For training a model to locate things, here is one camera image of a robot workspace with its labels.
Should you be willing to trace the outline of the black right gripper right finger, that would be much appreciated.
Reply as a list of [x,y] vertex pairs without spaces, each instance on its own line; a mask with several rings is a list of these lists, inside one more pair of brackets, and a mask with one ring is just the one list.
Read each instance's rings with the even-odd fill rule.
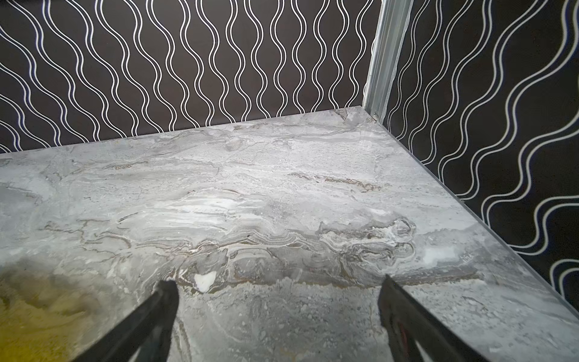
[[423,305],[386,275],[378,295],[381,325],[395,361],[485,361]]

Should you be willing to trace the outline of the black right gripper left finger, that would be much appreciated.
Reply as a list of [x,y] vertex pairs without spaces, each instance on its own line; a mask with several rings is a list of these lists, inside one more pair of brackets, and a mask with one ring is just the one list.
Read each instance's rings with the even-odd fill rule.
[[178,307],[176,282],[158,282],[154,293],[145,302],[74,360],[168,360]]

